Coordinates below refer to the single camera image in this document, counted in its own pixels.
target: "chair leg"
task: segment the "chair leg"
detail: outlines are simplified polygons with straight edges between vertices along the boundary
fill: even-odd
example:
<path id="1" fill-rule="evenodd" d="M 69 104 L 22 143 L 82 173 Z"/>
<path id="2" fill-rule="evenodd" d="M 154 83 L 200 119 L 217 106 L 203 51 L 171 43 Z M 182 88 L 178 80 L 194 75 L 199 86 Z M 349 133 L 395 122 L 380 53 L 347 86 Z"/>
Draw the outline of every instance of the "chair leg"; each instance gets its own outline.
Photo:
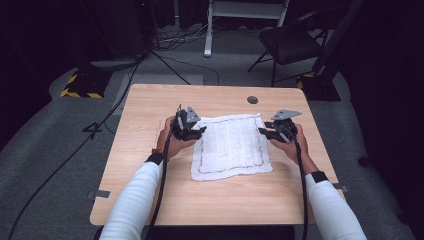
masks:
<path id="1" fill-rule="evenodd" d="M 274 87 L 274 81 L 275 81 L 275 71 L 277 68 L 277 62 L 274 60 L 272 64 L 272 80 L 271 80 L 271 87 Z"/>
<path id="2" fill-rule="evenodd" d="M 253 69 L 253 67 L 255 67 L 256 66 L 256 64 L 258 64 L 261 60 L 262 60 L 262 58 L 264 58 L 265 57 L 265 55 L 268 53 L 268 51 L 265 51 L 264 53 L 262 53 L 262 55 L 258 58 L 258 60 L 256 60 L 256 62 L 252 65 L 252 66 L 250 66 L 250 68 L 249 69 L 247 69 L 247 72 L 250 72 L 252 69 Z"/>

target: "white sleeve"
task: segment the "white sleeve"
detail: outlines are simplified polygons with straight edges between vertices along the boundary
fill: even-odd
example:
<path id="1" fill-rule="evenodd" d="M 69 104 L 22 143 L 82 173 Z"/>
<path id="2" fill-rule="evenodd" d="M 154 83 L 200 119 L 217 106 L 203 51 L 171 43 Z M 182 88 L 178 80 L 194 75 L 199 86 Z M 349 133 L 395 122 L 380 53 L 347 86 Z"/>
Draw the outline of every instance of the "white sleeve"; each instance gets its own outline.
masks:
<path id="1" fill-rule="evenodd" d="M 145 162 L 134 174 L 116 200 L 101 240 L 140 240 L 162 175 L 162 164 Z"/>
<path id="2" fill-rule="evenodd" d="M 315 182 L 305 176 L 309 201 L 323 239 L 366 239 L 358 219 L 347 202 L 328 181 Z"/>

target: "wrist strap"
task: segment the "wrist strap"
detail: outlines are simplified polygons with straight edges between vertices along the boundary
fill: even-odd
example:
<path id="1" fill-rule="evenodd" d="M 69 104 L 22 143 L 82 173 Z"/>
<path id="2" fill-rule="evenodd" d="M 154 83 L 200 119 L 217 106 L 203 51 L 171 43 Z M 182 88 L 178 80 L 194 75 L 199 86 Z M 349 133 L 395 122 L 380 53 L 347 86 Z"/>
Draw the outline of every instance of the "wrist strap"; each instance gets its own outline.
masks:
<path id="1" fill-rule="evenodd" d="M 328 181 L 327 176 L 325 175 L 324 172 L 321 171 L 317 171 L 317 172 L 313 172 L 311 173 L 312 178 L 314 179 L 315 183 L 319 183 L 322 181 Z"/>
<path id="2" fill-rule="evenodd" d="M 152 155 L 149 156 L 146 162 L 154 162 L 159 166 L 164 157 L 165 156 L 162 153 L 152 153 Z"/>

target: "wire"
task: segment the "wire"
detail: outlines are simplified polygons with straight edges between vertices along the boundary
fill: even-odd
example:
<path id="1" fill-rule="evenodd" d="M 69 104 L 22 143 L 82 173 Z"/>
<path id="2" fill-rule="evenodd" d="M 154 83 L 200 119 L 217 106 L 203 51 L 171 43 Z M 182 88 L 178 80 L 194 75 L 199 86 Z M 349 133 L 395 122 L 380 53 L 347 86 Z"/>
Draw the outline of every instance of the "wire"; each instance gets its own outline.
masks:
<path id="1" fill-rule="evenodd" d="M 185 78 L 183 78 L 179 73 L 177 73 L 171 66 L 169 66 L 169 64 L 167 62 L 165 62 L 165 60 L 162 59 L 161 56 L 157 55 L 155 52 L 153 52 L 152 50 L 150 50 L 150 52 L 155 55 L 157 58 L 159 58 L 159 60 L 161 60 L 163 63 L 165 63 L 165 65 L 171 69 L 171 71 L 173 71 L 179 78 L 181 78 L 185 83 L 187 83 L 188 85 L 191 85 L 191 83 L 189 83 Z"/>
<path id="2" fill-rule="evenodd" d="M 181 104 L 178 107 L 177 112 L 180 111 L 180 110 L 181 110 Z M 161 183 L 160 183 L 158 200 L 157 200 L 157 203 L 156 203 L 155 211 L 154 211 L 153 216 L 152 216 L 152 220 L 150 221 L 149 229 L 147 230 L 146 240 L 150 240 L 150 235 L 152 234 L 152 229 L 155 226 L 156 218 L 157 218 L 158 213 L 159 213 L 160 204 L 162 203 L 163 189 L 165 188 L 165 180 L 166 180 L 166 170 L 168 168 L 168 150 L 169 150 L 169 144 L 170 144 L 170 140 L 171 140 L 171 136 L 172 136 L 172 129 L 174 127 L 174 123 L 175 123 L 175 120 L 172 121 L 172 123 L 171 123 L 171 127 L 169 129 L 168 136 L 167 136 L 166 141 L 165 141 L 165 149 L 163 150 L 164 159 L 163 159 L 162 179 L 161 179 Z"/>
<path id="3" fill-rule="evenodd" d="M 297 153 L 297 162 L 299 163 L 300 179 L 302 180 L 302 193 L 303 193 L 303 236 L 302 239 L 305 240 L 308 236 L 308 196 L 306 193 L 306 179 L 305 179 L 305 170 L 303 168 L 303 162 L 301 157 L 302 150 L 300 149 L 299 142 L 297 138 L 293 137 L 294 143 L 296 145 Z"/>
<path id="4" fill-rule="evenodd" d="M 128 85 L 127 85 L 127 87 L 125 88 L 125 90 L 124 90 L 124 93 L 122 94 L 122 96 L 121 96 L 121 98 L 119 99 L 119 101 L 112 107 L 112 109 L 108 112 L 108 114 L 106 115 L 106 117 L 100 122 L 100 124 L 98 124 L 95 128 L 94 128 L 94 130 L 93 130 L 93 132 L 77 147 L 77 149 L 74 151 L 74 152 L 72 152 L 72 154 L 71 155 L 69 155 L 69 157 L 62 163 L 62 164 L 60 164 L 59 165 L 59 167 L 58 168 L 56 168 L 56 170 L 52 173 L 52 174 L 50 174 L 50 176 L 35 190 L 35 192 L 31 195 L 31 197 L 27 200 L 27 202 L 25 203 L 25 205 L 24 205 L 24 207 L 21 209 L 21 211 L 19 212 L 19 214 L 18 214 L 18 216 L 16 217 L 16 219 L 15 219 L 15 222 L 13 223 L 13 225 L 12 225 L 12 229 L 10 230 L 10 233 L 9 233 L 9 237 L 8 237 L 8 240 L 11 240 L 12 239 L 12 237 L 13 237 L 13 234 L 14 234 L 14 232 L 15 232 L 15 230 L 16 230 L 16 227 L 18 226 L 18 223 L 19 223 L 19 220 L 21 219 L 21 217 L 22 217 L 22 215 L 23 215 L 23 213 L 25 212 L 25 210 L 27 209 L 27 207 L 29 206 L 29 204 L 32 202 L 32 200 L 37 196 L 37 194 L 43 189 L 43 187 L 56 175 L 56 173 L 57 172 L 59 172 L 62 168 L 63 168 L 63 166 L 65 166 L 71 159 L 72 159 L 72 157 L 73 156 L 75 156 L 75 154 L 77 154 L 78 153 L 78 151 L 88 142 L 88 140 L 97 132 L 97 130 L 100 128 L 100 126 L 102 126 L 105 122 L 106 122 L 106 120 L 112 115 L 112 113 L 117 109 L 117 107 L 119 106 L 119 104 L 122 102 L 122 100 L 124 99 L 124 97 L 125 97 L 125 95 L 127 94 L 127 92 L 128 92 L 128 89 L 129 89 L 129 87 L 131 86 L 131 82 L 132 82 L 132 78 L 134 77 L 134 73 L 135 73 L 135 71 L 137 70 L 137 68 L 138 68 L 138 66 L 140 65 L 140 63 L 142 62 L 142 60 L 144 59 L 144 57 L 146 56 L 147 54 L 146 53 L 144 53 L 143 55 L 142 55 L 142 57 L 139 59 L 139 61 L 138 61 L 138 63 L 137 63 L 137 65 L 133 68 L 133 71 L 132 71 L 132 74 L 131 74 L 131 77 L 130 77 L 130 79 L 129 79 L 129 81 L 128 81 Z"/>
<path id="5" fill-rule="evenodd" d="M 212 68 L 210 68 L 210 67 L 205 67 L 205 66 L 195 65 L 195 64 L 188 63 L 188 62 L 182 62 L 182 61 L 178 61 L 178 60 L 175 60 L 175 59 L 173 59 L 173 58 L 170 58 L 170 57 L 164 57 L 164 56 L 160 56 L 160 57 L 161 57 L 161 58 L 164 58 L 164 59 L 172 60 L 172 61 L 177 62 L 177 63 L 187 64 L 187 65 L 190 65 L 190 66 L 193 66 L 193 67 L 199 67 L 199 68 L 206 68 L 206 69 L 209 69 L 209 70 L 211 70 L 211 71 L 215 72 L 215 74 L 216 74 L 216 76 L 217 76 L 218 86 L 219 86 L 219 73 L 218 73 L 216 70 L 214 70 L 214 69 L 212 69 Z"/>

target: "white cloth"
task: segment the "white cloth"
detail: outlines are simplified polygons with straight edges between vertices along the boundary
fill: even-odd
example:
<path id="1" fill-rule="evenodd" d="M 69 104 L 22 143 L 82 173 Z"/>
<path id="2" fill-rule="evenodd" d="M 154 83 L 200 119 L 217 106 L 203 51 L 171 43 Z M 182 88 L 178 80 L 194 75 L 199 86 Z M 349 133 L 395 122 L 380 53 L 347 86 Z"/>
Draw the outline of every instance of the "white cloth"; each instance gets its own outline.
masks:
<path id="1" fill-rule="evenodd" d="M 258 130 L 264 127 L 259 113 L 202 117 L 194 129 L 204 126 L 206 131 L 194 145 L 193 180 L 218 180 L 272 171 L 267 139 Z"/>

